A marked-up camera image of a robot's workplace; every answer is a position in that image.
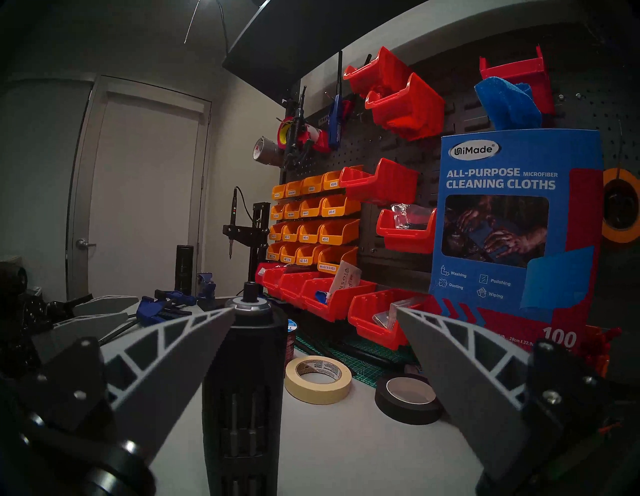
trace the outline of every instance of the door handle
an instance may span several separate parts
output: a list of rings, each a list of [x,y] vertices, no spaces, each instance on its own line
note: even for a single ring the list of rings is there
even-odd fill
[[[76,241],[76,246],[80,249],[86,250],[89,246],[96,246],[95,243],[89,243],[86,239],[80,238]]]

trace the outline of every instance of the door frame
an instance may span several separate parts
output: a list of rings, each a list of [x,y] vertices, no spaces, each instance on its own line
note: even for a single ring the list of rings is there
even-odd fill
[[[136,99],[159,102],[190,110],[200,116],[196,150],[193,159],[191,205],[189,207],[188,244],[193,245],[195,252],[191,288],[193,292],[195,291],[195,275],[202,263],[200,247],[202,246],[204,231],[204,185],[207,184],[207,172],[209,169],[205,164],[209,162],[210,143],[208,137],[209,123],[211,121],[211,102],[172,90],[165,90],[157,86],[129,81],[128,79],[98,76],[95,80],[93,90],[89,95],[89,103],[84,115],[69,196],[69,217],[67,223],[67,296],[70,300],[73,300],[89,293],[88,250],[79,249],[76,246],[76,240],[89,238],[93,171],[95,169],[102,121],[110,95],[123,95]]]

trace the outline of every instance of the red storage bin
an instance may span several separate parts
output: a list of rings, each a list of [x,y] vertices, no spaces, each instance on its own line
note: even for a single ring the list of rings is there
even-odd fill
[[[364,103],[373,122],[413,141],[436,136],[444,128],[444,100],[416,73],[404,89],[385,97],[369,92]]]
[[[345,167],[340,172],[340,187],[347,198],[376,205],[412,204],[418,173],[391,160],[380,159],[375,174]]]
[[[386,348],[398,349],[398,346],[409,343],[400,324],[396,321],[392,329],[385,329],[373,321],[373,316],[380,312],[386,312],[394,301],[406,300],[421,294],[404,289],[387,289],[386,291],[356,296],[353,298],[349,308],[349,323],[356,327],[356,331],[360,336]],[[423,296],[425,298],[423,303],[418,303],[409,308],[440,314],[440,306],[435,298],[428,294],[423,294]]]
[[[261,286],[264,286],[264,284],[262,284],[262,277],[264,276],[264,273],[269,269],[275,269],[278,267],[284,268],[286,267],[286,265],[279,264],[278,262],[260,262],[258,264],[258,268],[255,271],[255,281]]]
[[[265,270],[262,275],[262,285],[269,291],[269,294],[282,299],[282,292],[280,291],[280,279],[284,275],[286,267],[277,267],[273,269]]]
[[[382,210],[378,217],[376,233],[385,238],[385,248],[396,252],[433,253],[433,243],[436,236],[436,209],[429,217],[427,229],[397,229],[394,213]]]
[[[411,69],[384,47],[364,67],[356,69],[349,65],[344,70],[344,80],[349,81],[353,92],[362,98],[371,90],[382,96],[397,93],[406,86],[410,75]]]
[[[308,280],[302,287],[302,294],[300,295],[300,299],[305,305],[305,310],[329,322],[346,319],[351,300],[355,296],[376,290],[376,283],[360,281],[360,285],[356,287],[339,289],[333,293],[327,305],[317,301],[316,291],[329,291],[332,282],[333,277]]]
[[[487,77],[501,77],[512,84],[527,83],[531,86],[533,101],[543,114],[556,114],[554,98],[551,94],[551,81],[542,58],[540,45],[536,47],[538,57],[529,60],[520,60],[510,64],[489,67],[486,59],[480,57],[480,74],[483,79]]]
[[[291,305],[295,307],[302,308],[305,310],[304,302],[300,298],[301,291],[304,283],[310,279],[315,277],[325,277],[320,272],[291,272],[289,274],[283,274],[280,278],[280,294],[282,295],[282,300],[288,301]]]

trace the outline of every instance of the white table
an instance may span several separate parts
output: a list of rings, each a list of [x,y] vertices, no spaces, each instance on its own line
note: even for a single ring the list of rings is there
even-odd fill
[[[428,426],[396,422],[378,410],[374,393],[353,380],[342,401],[314,405],[284,390],[278,496],[473,496],[482,466],[460,431],[442,419]],[[200,389],[151,470],[158,496],[208,496]]]

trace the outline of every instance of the blue cloth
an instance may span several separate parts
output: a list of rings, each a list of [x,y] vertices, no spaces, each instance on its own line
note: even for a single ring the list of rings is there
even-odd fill
[[[589,291],[593,246],[540,257],[527,264],[520,308],[570,308]]]
[[[542,114],[527,83],[487,77],[476,85],[476,93],[496,131],[542,127]]]

